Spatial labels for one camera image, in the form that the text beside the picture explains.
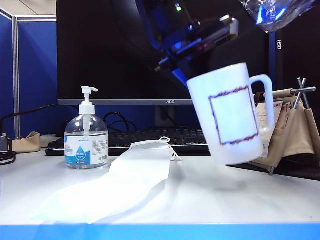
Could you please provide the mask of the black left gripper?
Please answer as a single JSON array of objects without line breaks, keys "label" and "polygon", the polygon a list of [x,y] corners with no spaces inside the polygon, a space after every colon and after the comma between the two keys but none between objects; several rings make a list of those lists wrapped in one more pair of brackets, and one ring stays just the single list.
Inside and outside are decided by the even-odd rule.
[{"label": "black left gripper", "polygon": [[239,21],[229,15],[192,19],[182,0],[141,0],[139,14],[151,45],[166,56],[155,71],[171,68],[180,82],[203,73],[193,60],[238,37]]}]

